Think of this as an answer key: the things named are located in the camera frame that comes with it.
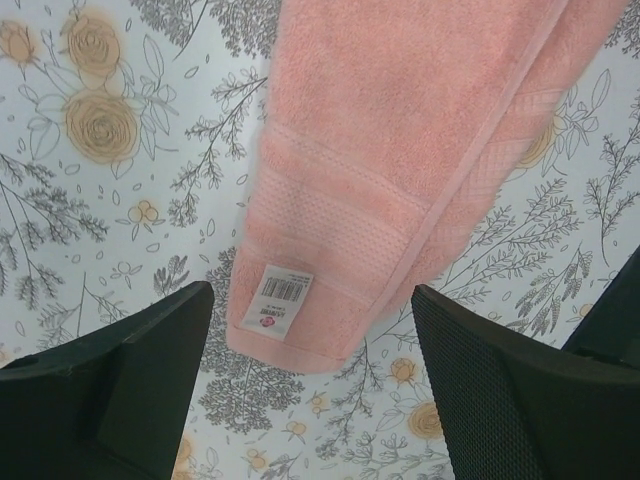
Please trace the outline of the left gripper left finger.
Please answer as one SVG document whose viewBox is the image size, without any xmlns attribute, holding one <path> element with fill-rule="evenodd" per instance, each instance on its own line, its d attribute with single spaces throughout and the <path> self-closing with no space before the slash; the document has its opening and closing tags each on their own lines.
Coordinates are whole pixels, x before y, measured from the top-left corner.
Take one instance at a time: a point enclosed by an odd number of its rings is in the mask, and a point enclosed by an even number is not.
<svg viewBox="0 0 640 480">
<path fill-rule="evenodd" d="M 193 282 L 1 370 L 4 479 L 168 479 L 214 292 Z"/>
</svg>

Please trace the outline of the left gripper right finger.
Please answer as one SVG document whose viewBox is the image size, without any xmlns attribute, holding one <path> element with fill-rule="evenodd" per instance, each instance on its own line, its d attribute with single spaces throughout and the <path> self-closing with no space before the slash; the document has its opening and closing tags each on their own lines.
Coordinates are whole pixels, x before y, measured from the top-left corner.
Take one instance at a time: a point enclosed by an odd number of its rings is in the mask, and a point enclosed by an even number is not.
<svg viewBox="0 0 640 480">
<path fill-rule="evenodd" d="M 456 478 L 638 478 L 638 370 L 550 347 L 427 286 L 411 304 Z"/>
</svg>

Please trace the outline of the pink towel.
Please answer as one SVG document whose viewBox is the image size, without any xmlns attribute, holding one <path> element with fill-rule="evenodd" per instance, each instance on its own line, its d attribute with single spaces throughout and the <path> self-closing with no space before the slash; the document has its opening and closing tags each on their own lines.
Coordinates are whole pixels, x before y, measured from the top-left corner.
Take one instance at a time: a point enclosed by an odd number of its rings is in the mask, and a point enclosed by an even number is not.
<svg viewBox="0 0 640 480">
<path fill-rule="evenodd" d="M 622 1 L 286 1 L 230 349 L 339 369 L 466 246 Z"/>
</svg>

